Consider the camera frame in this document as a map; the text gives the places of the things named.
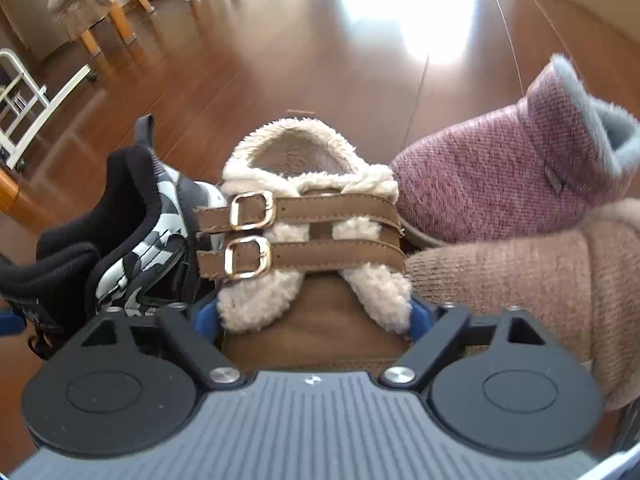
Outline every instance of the pink knit slipper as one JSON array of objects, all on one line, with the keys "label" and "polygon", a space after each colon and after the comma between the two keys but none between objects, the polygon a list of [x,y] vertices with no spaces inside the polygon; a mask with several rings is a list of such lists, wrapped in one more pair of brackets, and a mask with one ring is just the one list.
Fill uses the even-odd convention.
[{"label": "pink knit slipper", "polygon": [[428,247],[569,227],[621,198],[639,164],[640,123],[553,56],[517,104],[419,140],[391,168],[407,237]]}]

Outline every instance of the brown suede sandal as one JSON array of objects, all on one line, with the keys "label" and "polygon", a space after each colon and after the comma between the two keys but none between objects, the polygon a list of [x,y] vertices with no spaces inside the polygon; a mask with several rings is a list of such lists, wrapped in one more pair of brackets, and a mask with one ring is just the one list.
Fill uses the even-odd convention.
[{"label": "brown suede sandal", "polygon": [[411,285],[399,249],[398,186],[313,119],[245,138],[223,171],[223,208],[198,212],[225,234],[198,255],[223,279],[223,352],[243,370],[363,369],[378,375],[409,341]]}]

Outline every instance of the gold buckle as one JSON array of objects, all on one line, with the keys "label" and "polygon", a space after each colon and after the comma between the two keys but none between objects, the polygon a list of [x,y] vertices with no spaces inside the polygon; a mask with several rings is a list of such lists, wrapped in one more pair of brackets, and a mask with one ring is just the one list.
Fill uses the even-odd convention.
[{"label": "gold buckle", "polygon": [[[250,244],[255,242],[258,244],[260,251],[260,261],[258,268],[249,272],[236,272],[234,269],[234,247],[239,244]],[[267,238],[263,236],[245,236],[244,238],[236,238],[231,240],[225,249],[225,274],[227,279],[248,280],[260,276],[263,272],[271,269],[271,245]]]},{"label": "gold buckle", "polygon": [[[264,218],[255,224],[241,224],[240,220],[240,204],[242,198],[260,195],[264,199]],[[231,201],[231,211],[229,213],[229,225],[233,231],[248,231],[250,229],[264,229],[273,224],[276,218],[276,209],[273,206],[273,193],[271,191],[252,191],[249,193],[241,193],[236,195]]]}]

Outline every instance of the wheel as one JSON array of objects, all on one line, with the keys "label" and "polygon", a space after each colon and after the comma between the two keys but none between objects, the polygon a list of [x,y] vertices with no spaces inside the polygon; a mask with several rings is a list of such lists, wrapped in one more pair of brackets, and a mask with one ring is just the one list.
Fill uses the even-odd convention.
[{"label": "wheel", "polygon": [[24,159],[20,158],[20,160],[18,160],[18,162],[15,163],[14,170],[17,171],[18,173],[22,173],[24,171],[25,166],[26,166],[26,163]]}]

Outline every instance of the black sneaker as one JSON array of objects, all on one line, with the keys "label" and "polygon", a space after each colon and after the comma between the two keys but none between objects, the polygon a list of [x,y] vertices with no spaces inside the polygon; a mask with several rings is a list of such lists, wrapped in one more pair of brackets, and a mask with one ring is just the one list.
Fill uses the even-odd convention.
[{"label": "black sneaker", "polygon": [[30,348],[41,358],[104,308],[148,316],[166,304],[191,304],[215,286],[200,279],[196,250],[219,249],[222,237],[196,238],[194,210],[225,199],[158,159],[153,126],[152,116],[136,122],[136,143],[108,156],[100,201],[44,232],[35,264],[0,262],[0,294],[36,327]]}]

